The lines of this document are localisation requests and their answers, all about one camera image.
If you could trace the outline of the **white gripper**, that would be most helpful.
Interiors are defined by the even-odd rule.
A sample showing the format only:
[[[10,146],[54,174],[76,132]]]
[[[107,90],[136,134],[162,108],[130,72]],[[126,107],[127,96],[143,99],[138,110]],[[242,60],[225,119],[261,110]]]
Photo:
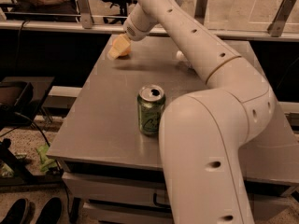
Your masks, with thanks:
[[[140,41],[144,39],[157,23],[156,19],[152,18],[137,4],[124,22],[125,34],[118,35],[113,40],[107,57],[110,60],[115,60],[128,55],[131,51],[131,40]]]

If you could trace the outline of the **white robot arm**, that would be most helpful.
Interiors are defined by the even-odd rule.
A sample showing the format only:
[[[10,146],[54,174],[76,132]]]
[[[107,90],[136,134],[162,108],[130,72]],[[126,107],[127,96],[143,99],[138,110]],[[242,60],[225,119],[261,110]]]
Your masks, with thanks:
[[[159,131],[175,224],[254,224],[238,150],[271,120],[276,98],[245,58],[182,10],[179,0],[137,0],[108,56],[161,24],[206,84],[165,109]]]

